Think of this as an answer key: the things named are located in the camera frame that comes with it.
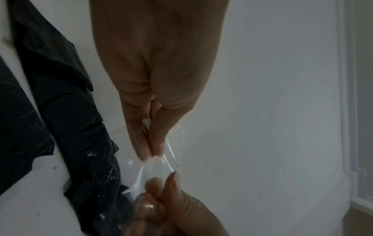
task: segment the clear plastic bag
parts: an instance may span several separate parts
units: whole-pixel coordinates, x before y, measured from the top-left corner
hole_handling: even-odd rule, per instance
[[[150,121],[143,120],[144,130],[150,126]],[[126,166],[122,167],[126,175],[126,184],[129,189],[123,194],[130,193],[133,199],[145,192],[146,182],[157,177],[166,180],[174,171],[180,172],[183,156],[184,131],[181,123],[174,126],[168,133],[165,141],[165,154],[162,157],[153,157],[147,161],[141,161],[137,157],[126,160]]]

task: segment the black plastic bag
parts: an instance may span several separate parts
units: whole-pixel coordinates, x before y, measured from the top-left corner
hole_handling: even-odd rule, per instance
[[[117,236],[131,218],[120,169],[93,86],[75,47],[29,0],[8,0],[14,43],[40,114],[53,133],[68,168],[65,192],[82,231]]]
[[[30,100],[0,57],[0,195],[31,171],[54,142]]]

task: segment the fingernail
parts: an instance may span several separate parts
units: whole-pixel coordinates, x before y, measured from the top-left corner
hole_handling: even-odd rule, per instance
[[[181,192],[180,178],[179,178],[179,174],[176,171],[174,173],[175,175],[172,181],[172,191],[174,192],[175,195],[179,195]]]
[[[161,157],[164,154],[164,143],[157,146],[156,155]]]

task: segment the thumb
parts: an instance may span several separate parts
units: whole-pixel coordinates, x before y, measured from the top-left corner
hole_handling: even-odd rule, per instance
[[[177,172],[166,180],[163,202],[171,222],[188,236],[228,236],[218,218],[180,188]]]
[[[156,156],[163,156],[164,142],[168,132],[174,127],[177,122],[188,112],[191,108],[177,108],[171,109],[161,107],[149,127],[149,143],[152,153]]]

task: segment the hand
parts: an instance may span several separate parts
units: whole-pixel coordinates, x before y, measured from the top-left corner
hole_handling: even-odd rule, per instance
[[[141,160],[164,154],[212,70],[228,0],[90,0],[101,62]],[[151,119],[149,132],[142,120]]]
[[[122,236],[229,236],[218,218],[181,190],[176,172],[162,187],[158,178],[135,201],[134,221]]]

